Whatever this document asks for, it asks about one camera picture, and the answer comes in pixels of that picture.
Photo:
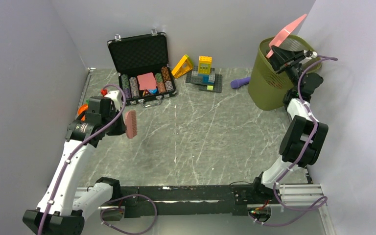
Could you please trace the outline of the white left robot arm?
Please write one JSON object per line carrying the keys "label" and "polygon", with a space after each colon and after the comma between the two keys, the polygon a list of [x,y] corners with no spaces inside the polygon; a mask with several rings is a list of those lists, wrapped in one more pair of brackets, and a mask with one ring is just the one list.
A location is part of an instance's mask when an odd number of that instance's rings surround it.
{"label": "white left robot arm", "polygon": [[89,158],[105,136],[136,135],[136,114],[124,113],[125,98],[117,91],[92,96],[88,108],[67,127],[60,163],[35,209],[26,210],[23,223],[36,235],[79,235],[86,219],[99,206],[121,199],[119,180],[102,177],[90,191],[75,199]]}

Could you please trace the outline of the orange horseshoe toy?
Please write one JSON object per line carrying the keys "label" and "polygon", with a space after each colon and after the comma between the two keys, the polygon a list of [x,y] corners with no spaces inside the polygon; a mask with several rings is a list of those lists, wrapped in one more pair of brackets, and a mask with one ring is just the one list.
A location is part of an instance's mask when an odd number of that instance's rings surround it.
{"label": "orange horseshoe toy", "polygon": [[85,115],[86,115],[87,110],[88,110],[88,103],[81,105],[77,112],[78,114],[77,118],[81,121],[85,121]]}

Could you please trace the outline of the black poker chip case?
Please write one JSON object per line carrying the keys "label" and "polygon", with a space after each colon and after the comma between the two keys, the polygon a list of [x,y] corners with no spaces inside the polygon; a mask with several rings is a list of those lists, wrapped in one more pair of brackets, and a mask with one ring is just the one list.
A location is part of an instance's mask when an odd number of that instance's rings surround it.
{"label": "black poker chip case", "polygon": [[[107,42],[107,47],[111,55],[112,61],[116,68],[119,80],[119,86],[126,95],[127,105],[141,104],[147,108],[148,102],[152,101],[152,105],[160,105],[161,102],[178,94],[174,76],[171,74],[169,67],[167,34],[165,32],[157,32],[155,29],[151,33],[122,38],[119,34],[115,38]],[[138,75],[153,73],[153,75],[164,75],[163,71],[169,79],[164,81],[164,92],[156,91],[150,94],[148,89],[138,89],[138,95],[133,96],[130,78],[137,78]]]}

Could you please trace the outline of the pink hand brush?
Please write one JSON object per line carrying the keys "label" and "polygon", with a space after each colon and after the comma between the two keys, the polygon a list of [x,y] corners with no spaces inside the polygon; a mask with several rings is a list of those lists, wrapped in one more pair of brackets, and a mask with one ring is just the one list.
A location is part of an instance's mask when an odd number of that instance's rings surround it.
{"label": "pink hand brush", "polygon": [[138,134],[137,114],[135,110],[130,110],[125,114],[126,136],[133,139]]}

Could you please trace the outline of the toy brick tower on baseplate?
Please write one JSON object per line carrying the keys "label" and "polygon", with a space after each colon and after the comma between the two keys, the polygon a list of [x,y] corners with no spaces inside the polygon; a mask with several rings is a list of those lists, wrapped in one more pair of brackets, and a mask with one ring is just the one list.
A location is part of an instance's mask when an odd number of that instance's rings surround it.
{"label": "toy brick tower on baseplate", "polygon": [[185,82],[197,85],[200,91],[222,93],[222,75],[212,67],[211,56],[199,56],[198,65],[187,74]]}

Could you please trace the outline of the purple cylindrical toy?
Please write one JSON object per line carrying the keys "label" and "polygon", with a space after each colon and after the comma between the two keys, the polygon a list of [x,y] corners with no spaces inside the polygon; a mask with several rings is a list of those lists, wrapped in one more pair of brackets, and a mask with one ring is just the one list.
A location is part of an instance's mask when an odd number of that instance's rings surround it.
{"label": "purple cylindrical toy", "polygon": [[232,89],[238,89],[242,86],[248,85],[250,80],[251,80],[250,77],[235,79],[230,83],[230,86],[231,86]]}

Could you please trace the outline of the yellow triangular toy block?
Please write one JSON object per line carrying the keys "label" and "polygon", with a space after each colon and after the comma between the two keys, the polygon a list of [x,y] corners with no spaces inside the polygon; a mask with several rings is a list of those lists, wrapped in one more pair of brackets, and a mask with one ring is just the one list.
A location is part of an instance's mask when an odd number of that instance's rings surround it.
{"label": "yellow triangular toy block", "polygon": [[172,70],[172,75],[175,79],[178,79],[179,77],[188,73],[192,69],[193,69],[193,62],[190,59],[190,57],[187,54],[185,54],[177,63],[177,65],[174,67],[174,69]]}

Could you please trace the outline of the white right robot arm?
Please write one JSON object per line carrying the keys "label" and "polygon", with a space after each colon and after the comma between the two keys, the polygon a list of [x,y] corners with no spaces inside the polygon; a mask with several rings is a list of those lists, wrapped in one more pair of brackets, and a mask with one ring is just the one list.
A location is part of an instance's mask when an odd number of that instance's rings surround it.
{"label": "white right robot arm", "polygon": [[250,196],[259,204],[275,198],[281,180],[288,173],[315,164],[329,130],[310,108],[311,96],[324,79],[302,65],[305,59],[316,59],[317,53],[311,50],[290,51],[277,46],[272,46],[271,51],[269,61],[273,70],[285,72],[293,83],[283,99],[291,123],[280,144],[280,156],[253,182]]}

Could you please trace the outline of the pink dustpan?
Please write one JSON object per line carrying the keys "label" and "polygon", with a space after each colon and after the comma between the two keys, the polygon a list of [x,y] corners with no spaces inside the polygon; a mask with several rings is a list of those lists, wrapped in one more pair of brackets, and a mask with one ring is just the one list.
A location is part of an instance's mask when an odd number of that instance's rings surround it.
{"label": "pink dustpan", "polygon": [[300,25],[300,23],[307,17],[307,13],[303,14],[299,18],[295,19],[293,22],[286,25],[269,43],[269,52],[266,58],[269,59],[273,55],[272,46],[279,47],[287,37]]}

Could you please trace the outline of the green mesh waste bin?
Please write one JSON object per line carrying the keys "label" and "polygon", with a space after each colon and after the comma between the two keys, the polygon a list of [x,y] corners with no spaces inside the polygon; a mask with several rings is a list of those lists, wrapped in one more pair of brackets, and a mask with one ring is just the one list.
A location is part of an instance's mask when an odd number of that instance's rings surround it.
{"label": "green mesh waste bin", "polygon": [[[285,72],[276,74],[270,65],[270,58],[266,58],[271,40],[268,38],[261,41],[258,47],[258,54],[248,85],[250,97],[262,110],[287,107],[293,98],[301,97],[310,102],[311,95],[324,81],[316,73],[321,67],[320,59],[302,60],[299,76],[288,76]],[[295,35],[288,36],[279,47],[290,51],[315,51],[304,39]]]}

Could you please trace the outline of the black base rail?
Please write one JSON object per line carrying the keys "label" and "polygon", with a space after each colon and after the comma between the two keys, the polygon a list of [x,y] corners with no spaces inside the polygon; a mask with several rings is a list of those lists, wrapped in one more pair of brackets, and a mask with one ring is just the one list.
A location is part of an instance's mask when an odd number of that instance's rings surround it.
{"label": "black base rail", "polygon": [[268,197],[250,184],[202,186],[124,186],[125,199],[105,202],[102,208],[121,206],[125,218],[157,215],[230,214],[247,216]]}

